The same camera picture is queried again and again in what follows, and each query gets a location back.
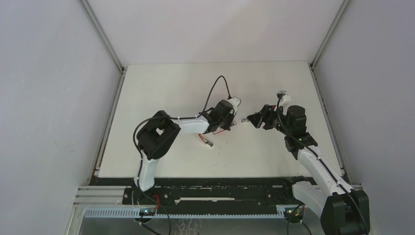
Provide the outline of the left green circuit board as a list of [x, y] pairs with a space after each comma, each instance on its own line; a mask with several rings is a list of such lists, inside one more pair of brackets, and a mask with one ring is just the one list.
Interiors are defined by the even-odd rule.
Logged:
[[142, 209], [140, 210], [139, 215], [140, 216], [154, 216], [156, 212], [157, 211], [155, 211], [154, 209]]

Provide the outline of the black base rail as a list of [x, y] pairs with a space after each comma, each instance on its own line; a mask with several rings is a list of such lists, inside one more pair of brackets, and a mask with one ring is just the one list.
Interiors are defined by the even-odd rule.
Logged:
[[277, 206], [300, 203], [291, 191], [292, 178], [157, 178], [141, 193], [128, 186], [123, 205], [154, 207], [173, 215], [272, 215]]

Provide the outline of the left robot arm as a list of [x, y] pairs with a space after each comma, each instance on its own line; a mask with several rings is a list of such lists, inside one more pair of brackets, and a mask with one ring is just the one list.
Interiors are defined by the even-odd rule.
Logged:
[[160, 110], [153, 117], [140, 123], [133, 133], [133, 143], [140, 154], [138, 175], [134, 178], [137, 186], [134, 198], [141, 204], [153, 198], [151, 188], [159, 160], [169, 151], [178, 135], [204, 135], [218, 129], [231, 129], [241, 100], [236, 97], [222, 99], [218, 104], [193, 117], [172, 117]]

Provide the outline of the aluminium frame post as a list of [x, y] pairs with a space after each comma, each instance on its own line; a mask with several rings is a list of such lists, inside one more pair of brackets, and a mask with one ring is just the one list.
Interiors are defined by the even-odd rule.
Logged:
[[121, 60], [119, 59], [112, 43], [110, 42], [110, 39], [108, 38], [102, 24], [100, 23], [100, 20], [98, 19], [95, 11], [93, 10], [92, 5], [88, 0], [78, 0], [77, 2], [84, 11], [86, 17], [88, 18], [91, 26], [93, 27], [96, 35], [98, 36], [99, 40], [101, 41], [102, 45], [107, 51], [115, 67], [120, 73], [123, 73], [124, 66], [122, 65]]
[[348, 10], [350, 4], [352, 3], [352, 0], [343, 0], [339, 9], [336, 12], [336, 15], [334, 19], [332, 20], [329, 29], [327, 30], [326, 34], [324, 35], [324, 38], [319, 45], [317, 52], [315, 53], [311, 63], [310, 68], [311, 70], [314, 70], [317, 66], [318, 62], [320, 61], [326, 47], [328, 46], [332, 36], [334, 35], [335, 31], [337, 30], [341, 20], [343, 19], [344, 15], [346, 14], [346, 11]]

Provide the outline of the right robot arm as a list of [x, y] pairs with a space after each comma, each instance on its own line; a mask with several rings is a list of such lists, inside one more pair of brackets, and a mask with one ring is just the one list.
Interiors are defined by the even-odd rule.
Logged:
[[280, 105], [264, 105], [246, 120], [255, 128], [276, 129], [285, 135], [287, 150], [310, 173], [315, 185], [290, 179], [283, 199], [290, 204], [301, 201], [319, 218], [326, 235], [368, 235], [370, 233], [369, 197], [354, 189], [337, 174], [307, 132], [305, 109], [298, 105], [284, 109]]

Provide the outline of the green circuit board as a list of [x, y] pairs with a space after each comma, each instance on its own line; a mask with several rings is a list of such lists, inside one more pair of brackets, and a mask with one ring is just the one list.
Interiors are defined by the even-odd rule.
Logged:
[[140, 216], [154, 216], [156, 212], [157, 211], [155, 211], [154, 209], [142, 209], [140, 210], [139, 215]]
[[305, 215], [305, 208], [300, 207], [299, 209], [291, 209], [284, 212], [285, 220], [290, 224], [298, 224], [303, 220]]

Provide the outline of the left aluminium frame post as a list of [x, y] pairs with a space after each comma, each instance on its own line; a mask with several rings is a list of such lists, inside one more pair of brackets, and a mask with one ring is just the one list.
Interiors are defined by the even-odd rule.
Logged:
[[102, 24], [100, 23], [100, 20], [98, 19], [95, 11], [93, 10], [92, 5], [88, 0], [78, 0], [77, 2], [84, 11], [86, 17], [88, 18], [91, 26], [93, 27], [96, 35], [98, 36], [99, 40], [101, 41], [102, 45], [107, 51], [115, 67], [120, 73], [123, 73], [124, 66], [122, 65], [121, 60], [119, 59], [112, 43], [110, 42], [110, 39], [108, 38]]

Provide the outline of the right aluminium frame post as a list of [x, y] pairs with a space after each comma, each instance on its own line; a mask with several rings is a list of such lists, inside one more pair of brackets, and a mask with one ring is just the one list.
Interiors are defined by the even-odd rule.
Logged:
[[336, 15], [334, 19], [332, 20], [329, 29], [327, 30], [326, 34], [324, 35], [324, 38], [319, 45], [317, 52], [315, 53], [311, 63], [310, 68], [311, 70], [314, 70], [317, 66], [318, 62], [320, 61], [326, 47], [328, 46], [332, 36], [334, 35], [335, 31], [337, 30], [341, 20], [343, 19], [344, 15], [346, 14], [346, 11], [348, 10], [350, 4], [352, 3], [352, 0], [343, 0], [339, 9], [336, 12]]

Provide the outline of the right green circuit board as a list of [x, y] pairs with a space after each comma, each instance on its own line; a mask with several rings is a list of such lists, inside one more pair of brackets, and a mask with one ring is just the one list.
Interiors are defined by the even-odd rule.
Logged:
[[300, 207], [299, 209], [291, 209], [284, 212], [285, 220], [290, 224], [298, 224], [303, 220], [305, 215], [305, 208]]

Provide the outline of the red white staple box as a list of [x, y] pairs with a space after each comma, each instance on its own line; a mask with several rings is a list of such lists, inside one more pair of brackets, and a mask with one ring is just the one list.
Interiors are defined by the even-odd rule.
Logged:
[[230, 130], [231, 130], [231, 128], [228, 128], [228, 129], [218, 128], [217, 130], [213, 131], [213, 135], [217, 135], [217, 134], [220, 134], [222, 132], [230, 131]]

